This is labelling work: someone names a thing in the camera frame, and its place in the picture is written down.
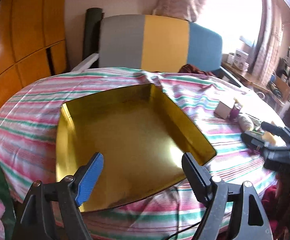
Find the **dark rolled mat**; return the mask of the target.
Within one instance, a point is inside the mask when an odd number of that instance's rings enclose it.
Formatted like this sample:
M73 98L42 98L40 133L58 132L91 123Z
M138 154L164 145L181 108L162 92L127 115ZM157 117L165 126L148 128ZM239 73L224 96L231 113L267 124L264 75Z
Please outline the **dark rolled mat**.
M83 60L99 50L99 36L103 16L104 12L102 8L89 8L86 10L82 51Z

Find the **dark red garment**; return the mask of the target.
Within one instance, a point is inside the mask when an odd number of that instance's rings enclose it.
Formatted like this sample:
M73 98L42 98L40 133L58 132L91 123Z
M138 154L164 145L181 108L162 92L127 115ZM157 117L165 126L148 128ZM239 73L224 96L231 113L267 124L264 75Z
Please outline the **dark red garment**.
M188 73L188 74L198 74L198 75L206 75L206 76L215 76L212 72L202 71L196 66L192 64L183 65L178 73Z

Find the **grey yellow blue chair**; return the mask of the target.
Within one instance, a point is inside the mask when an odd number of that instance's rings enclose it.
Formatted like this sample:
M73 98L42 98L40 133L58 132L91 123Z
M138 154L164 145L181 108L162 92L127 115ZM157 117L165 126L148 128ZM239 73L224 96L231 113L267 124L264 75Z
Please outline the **grey yellow blue chair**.
M236 78L221 67L222 38L196 23L155 15L117 15L100 22L99 50L74 67L127 67L177 73L186 64L217 77Z

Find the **gold open box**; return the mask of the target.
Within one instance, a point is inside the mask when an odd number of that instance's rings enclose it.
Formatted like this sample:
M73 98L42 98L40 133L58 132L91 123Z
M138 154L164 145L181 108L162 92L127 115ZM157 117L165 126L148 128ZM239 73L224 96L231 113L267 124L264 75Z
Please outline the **gold open box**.
M56 179L74 174L95 153L101 175L80 210L130 204L185 178L182 155L204 165L216 150L184 111L149 83L83 96L61 105L56 137Z

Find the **red cloth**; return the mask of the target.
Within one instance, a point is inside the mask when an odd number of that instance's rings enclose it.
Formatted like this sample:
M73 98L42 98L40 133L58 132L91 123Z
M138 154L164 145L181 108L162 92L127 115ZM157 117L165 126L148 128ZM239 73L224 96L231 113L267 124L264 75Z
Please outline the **red cloth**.
M265 190L261 203L269 220L279 220L283 206L283 181L276 176L276 184Z

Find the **purple snack packet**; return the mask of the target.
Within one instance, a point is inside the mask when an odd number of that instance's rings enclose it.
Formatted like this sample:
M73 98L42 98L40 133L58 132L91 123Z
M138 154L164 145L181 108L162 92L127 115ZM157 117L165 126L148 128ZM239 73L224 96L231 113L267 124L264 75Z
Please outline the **purple snack packet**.
M239 103L235 103L229 114L229 120L234 120L238 117L242 106Z

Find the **white box on table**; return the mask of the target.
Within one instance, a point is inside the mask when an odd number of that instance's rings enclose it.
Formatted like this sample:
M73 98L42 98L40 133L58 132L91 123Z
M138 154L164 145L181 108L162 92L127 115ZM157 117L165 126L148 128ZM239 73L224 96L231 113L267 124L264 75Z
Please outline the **white box on table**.
M244 64L247 61L248 56L249 56L248 53L241 50L236 50L234 61L233 61L233 67L239 70L243 70Z

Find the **wooden side table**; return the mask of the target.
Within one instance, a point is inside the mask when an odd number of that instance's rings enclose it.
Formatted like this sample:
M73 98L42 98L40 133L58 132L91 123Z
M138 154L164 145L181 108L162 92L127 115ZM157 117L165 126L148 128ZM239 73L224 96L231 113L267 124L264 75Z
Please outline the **wooden side table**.
M275 102L274 109L276 111L280 111L289 103L290 96L285 99L277 97L267 86L261 85L256 77L253 77L251 74L238 70L224 61L222 61L221 66L233 74L244 86L255 89L257 92L262 92L265 98L271 98Z

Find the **yellow sponge cube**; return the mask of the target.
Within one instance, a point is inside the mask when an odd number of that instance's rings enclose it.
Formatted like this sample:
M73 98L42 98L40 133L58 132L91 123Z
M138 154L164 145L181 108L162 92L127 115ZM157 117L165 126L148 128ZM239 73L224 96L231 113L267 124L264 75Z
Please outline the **yellow sponge cube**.
M262 137L261 138L262 138L263 141L268 142L270 145L273 145L273 146L276 145L276 139L275 139L275 137L272 135L272 133L270 133L268 131L265 131L262 134Z

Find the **striped bed sheet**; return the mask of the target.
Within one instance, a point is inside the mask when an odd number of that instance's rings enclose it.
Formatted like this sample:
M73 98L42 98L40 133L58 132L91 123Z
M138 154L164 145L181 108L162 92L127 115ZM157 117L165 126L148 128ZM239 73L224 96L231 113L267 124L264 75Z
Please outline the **striped bed sheet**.
M190 239L205 209L181 169L184 152L224 181L251 181L259 195L276 184L239 123L215 115L226 97L282 125L250 90L213 76L116 67L36 81L0 109L9 192L22 202L35 180L59 181L100 152L102 174L80 208L93 238Z

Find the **white towel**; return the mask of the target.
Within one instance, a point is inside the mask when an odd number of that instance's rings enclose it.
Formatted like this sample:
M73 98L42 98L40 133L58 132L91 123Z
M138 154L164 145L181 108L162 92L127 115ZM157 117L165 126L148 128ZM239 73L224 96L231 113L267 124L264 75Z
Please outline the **white towel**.
M240 125L240 128L244 132L252 131L254 129L254 123L247 114L245 114L245 113L238 114L237 120L238 120L238 123Z

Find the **orange wooden wardrobe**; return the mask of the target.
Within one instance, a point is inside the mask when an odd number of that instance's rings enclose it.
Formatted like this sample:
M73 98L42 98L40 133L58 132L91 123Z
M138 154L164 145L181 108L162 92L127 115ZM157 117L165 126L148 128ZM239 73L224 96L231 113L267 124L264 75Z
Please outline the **orange wooden wardrobe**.
M0 108L31 83L66 72L65 0L0 0Z

